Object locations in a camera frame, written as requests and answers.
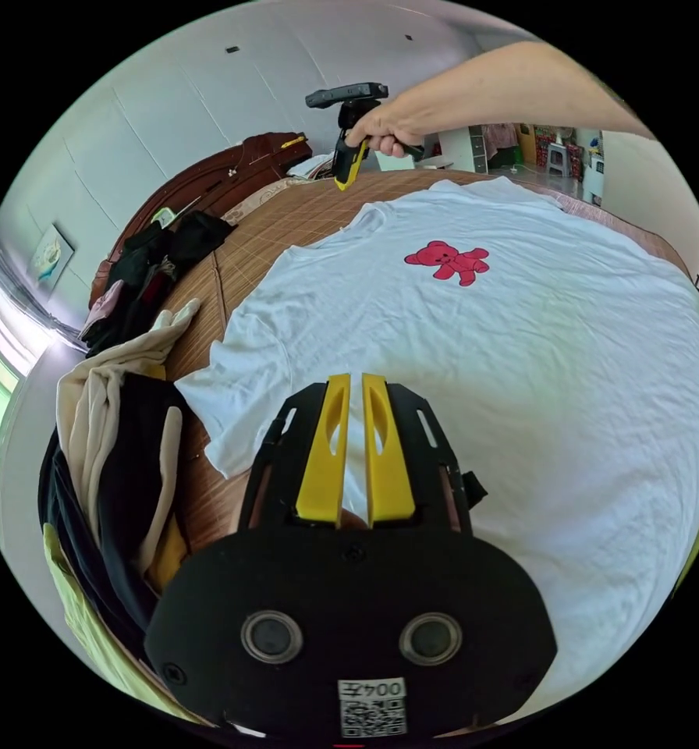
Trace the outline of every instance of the screw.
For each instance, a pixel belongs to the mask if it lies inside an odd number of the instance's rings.
[[[170,684],[175,684],[178,687],[182,687],[186,683],[186,674],[180,666],[176,666],[175,663],[165,663],[162,666],[162,675],[166,681]]]
[[[342,559],[350,563],[362,562],[365,559],[365,550],[358,544],[352,544],[345,549]]]

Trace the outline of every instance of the white wall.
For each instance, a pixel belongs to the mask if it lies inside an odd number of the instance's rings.
[[[314,153],[330,153],[337,110],[308,109],[306,94],[378,80],[395,95],[479,51],[471,34],[419,10],[448,3],[414,5],[257,2],[154,42],[98,81],[39,143],[0,208],[2,246],[26,267],[56,224],[75,253],[47,306],[78,325],[98,264],[175,174],[269,130],[302,130]],[[228,54],[232,46],[240,50]]]
[[[666,239],[690,275],[699,276],[699,205],[668,151],[655,140],[603,133],[605,185],[601,206]]]
[[[66,625],[61,599],[43,552],[37,482],[55,426],[55,387],[81,355],[55,343],[37,361],[15,397],[0,455],[0,548],[32,605],[71,650],[94,670]]]

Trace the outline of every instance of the teddy bear graphic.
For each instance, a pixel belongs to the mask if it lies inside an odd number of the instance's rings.
[[[485,273],[490,266],[482,258],[490,253],[481,247],[475,247],[469,252],[459,252],[447,242],[435,240],[414,255],[407,255],[404,262],[409,265],[427,265],[440,268],[433,274],[434,279],[448,281],[456,273],[459,274],[459,286],[471,286],[477,279],[477,273]]]

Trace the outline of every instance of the stool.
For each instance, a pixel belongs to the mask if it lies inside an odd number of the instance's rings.
[[[547,146],[547,173],[570,177],[568,149],[563,144],[550,143]]]

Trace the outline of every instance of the hand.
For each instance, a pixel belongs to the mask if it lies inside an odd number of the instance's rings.
[[[348,146],[356,148],[367,138],[368,146],[374,151],[380,151],[386,156],[402,158],[406,156],[402,144],[421,146],[424,136],[405,130],[399,122],[400,117],[394,102],[381,104],[361,117],[347,133],[344,141]]]

